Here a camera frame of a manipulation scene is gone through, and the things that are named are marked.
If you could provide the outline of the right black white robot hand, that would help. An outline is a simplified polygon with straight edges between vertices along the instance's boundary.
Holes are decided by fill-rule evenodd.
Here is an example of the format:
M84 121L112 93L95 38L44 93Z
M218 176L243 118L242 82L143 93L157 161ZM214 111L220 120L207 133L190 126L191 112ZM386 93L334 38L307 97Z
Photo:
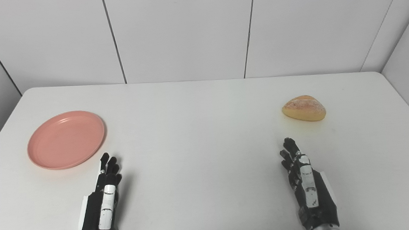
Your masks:
M340 230L337 206L323 176L294 139L285 138L280 156L289 185L299 205L298 217L306 230Z

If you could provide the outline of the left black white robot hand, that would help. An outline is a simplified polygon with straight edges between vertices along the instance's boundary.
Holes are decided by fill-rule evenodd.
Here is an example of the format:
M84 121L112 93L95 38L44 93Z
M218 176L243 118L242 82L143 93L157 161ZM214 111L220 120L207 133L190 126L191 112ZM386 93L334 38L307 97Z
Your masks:
M122 181L115 156L101 156L99 175L94 191L86 198L81 230L118 230L115 225L119 201L118 186Z

